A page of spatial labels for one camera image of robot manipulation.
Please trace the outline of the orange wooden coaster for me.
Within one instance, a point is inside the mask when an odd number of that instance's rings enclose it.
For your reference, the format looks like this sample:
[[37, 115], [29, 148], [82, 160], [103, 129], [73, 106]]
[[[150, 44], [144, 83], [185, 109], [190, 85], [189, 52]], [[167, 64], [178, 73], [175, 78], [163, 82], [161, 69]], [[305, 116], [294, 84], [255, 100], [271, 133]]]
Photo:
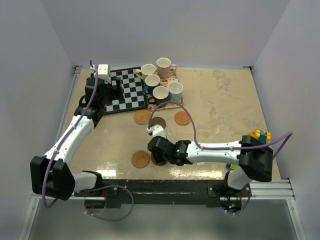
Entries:
[[178, 125], [186, 126], [191, 122], [189, 115], [185, 111], [179, 111], [175, 114], [174, 120]]

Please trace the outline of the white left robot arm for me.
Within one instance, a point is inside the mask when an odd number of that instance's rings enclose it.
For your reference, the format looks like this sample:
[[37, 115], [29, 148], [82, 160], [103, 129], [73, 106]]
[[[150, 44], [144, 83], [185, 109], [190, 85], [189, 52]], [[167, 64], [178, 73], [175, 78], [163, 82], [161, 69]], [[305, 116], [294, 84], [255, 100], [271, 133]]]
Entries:
[[72, 174], [69, 165], [84, 139], [101, 120], [106, 104], [123, 98], [119, 77], [112, 77], [110, 83], [94, 76], [87, 78], [85, 94], [66, 131], [49, 151], [43, 156], [34, 156], [30, 162], [33, 193], [65, 201], [74, 192], [86, 190], [92, 196], [103, 192], [101, 174], [89, 170]]

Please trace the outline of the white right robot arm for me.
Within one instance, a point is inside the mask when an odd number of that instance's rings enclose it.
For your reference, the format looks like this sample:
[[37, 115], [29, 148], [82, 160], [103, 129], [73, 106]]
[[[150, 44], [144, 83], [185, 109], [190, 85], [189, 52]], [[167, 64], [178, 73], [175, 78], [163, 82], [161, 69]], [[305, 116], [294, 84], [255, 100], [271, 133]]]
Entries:
[[235, 196], [251, 181], [272, 180], [273, 150], [252, 136], [227, 143], [200, 143], [190, 140], [170, 142], [163, 136], [153, 137], [147, 145], [157, 163], [168, 162], [183, 166], [197, 163], [226, 163], [237, 165], [226, 175], [223, 192]]

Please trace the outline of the dark wooden coaster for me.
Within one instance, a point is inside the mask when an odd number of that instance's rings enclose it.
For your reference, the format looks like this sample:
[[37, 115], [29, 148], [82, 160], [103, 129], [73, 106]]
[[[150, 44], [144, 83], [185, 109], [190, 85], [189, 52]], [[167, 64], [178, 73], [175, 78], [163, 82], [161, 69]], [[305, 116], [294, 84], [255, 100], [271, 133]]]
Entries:
[[153, 117], [150, 121], [150, 126], [153, 127], [155, 125], [161, 126], [163, 129], [166, 128], [166, 121], [162, 117]]

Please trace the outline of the dark walnut coaster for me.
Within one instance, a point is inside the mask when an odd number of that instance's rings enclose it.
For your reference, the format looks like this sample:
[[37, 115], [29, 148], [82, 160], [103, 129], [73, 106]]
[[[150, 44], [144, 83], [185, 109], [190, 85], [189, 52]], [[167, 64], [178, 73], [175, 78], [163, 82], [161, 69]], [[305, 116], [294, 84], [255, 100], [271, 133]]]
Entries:
[[152, 163], [155, 164], [156, 166], [163, 166], [168, 162], [167, 160], [157, 161], [157, 159], [155, 158], [155, 156], [153, 154], [150, 155], [150, 159], [151, 159]]

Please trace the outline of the light wooden coaster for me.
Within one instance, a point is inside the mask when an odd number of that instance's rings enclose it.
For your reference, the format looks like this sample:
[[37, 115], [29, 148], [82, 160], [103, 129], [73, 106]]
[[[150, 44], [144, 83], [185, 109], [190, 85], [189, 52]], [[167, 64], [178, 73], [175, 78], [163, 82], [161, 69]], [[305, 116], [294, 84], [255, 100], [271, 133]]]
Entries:
[[136, 168], [145, 168], [150, 163], [150, 155], [144, 150], [138, 150], [132, 154], [131, 163]]

